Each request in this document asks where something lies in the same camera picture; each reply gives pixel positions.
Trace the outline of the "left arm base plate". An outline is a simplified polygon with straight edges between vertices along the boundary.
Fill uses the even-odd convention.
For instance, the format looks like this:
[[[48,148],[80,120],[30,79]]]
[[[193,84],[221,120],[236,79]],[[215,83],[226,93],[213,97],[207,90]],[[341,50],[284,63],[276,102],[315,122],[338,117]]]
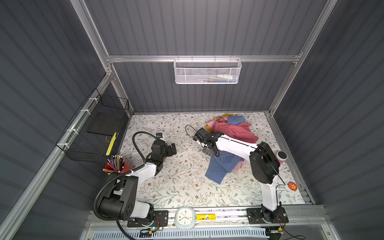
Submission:
[[[133,218],[128,220],[128,228],[140,227],[166,227],[169,220],[169,211],[152,211],[147,218]]]

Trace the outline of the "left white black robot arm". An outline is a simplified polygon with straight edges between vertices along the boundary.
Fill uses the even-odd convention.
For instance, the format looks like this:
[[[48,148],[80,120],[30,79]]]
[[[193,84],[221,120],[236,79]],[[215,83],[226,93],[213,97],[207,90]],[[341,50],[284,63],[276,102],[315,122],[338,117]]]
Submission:
[[[145,134],[154,138],[151,152],[145,157],[139,150],[135,137]],[[137,200],[138,186],[160,173],[167,157],[177,154],[175,144],[167,144],[162,133],[136,132],[132,141],[143,158],[139,167],[119,173],[111,173],[105,185],[97,193],[93,204],[95,216],[104,221],[128,221],[151,223],[155,218],[154,205]]]

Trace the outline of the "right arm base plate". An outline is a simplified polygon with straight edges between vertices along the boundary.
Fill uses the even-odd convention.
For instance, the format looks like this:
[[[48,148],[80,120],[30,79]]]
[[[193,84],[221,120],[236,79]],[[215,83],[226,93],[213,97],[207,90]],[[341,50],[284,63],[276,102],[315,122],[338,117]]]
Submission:
[[[250,224],[287,224],[288,215],[282,206],[271,211],[261,206],[260,208],[247,208],[247,218]]]

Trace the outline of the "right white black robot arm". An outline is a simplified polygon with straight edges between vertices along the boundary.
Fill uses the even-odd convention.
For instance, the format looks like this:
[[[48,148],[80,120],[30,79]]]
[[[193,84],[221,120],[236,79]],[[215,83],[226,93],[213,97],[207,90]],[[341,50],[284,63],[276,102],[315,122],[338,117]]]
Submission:
[[[277,193],[280,162],[267,143],[246,143],[220,132],[211,134],[204,128],[199,129],[193,139],[214,153],[225,151],[249,161],[254,178],[261,184],[262,208],[277,211],[281,205]]]

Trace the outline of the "dark pink shirt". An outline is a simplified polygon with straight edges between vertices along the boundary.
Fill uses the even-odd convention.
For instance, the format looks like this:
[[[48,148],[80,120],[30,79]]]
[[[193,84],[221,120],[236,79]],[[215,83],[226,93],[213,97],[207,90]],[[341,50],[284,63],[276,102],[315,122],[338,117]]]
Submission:
[[[249,123],[232,125],[226,122],[216,122],[211,129],[211,134],[220,132],[236,140],[255,144],[259,140],[259,137],[251,132],[251,126],[252,124]]]

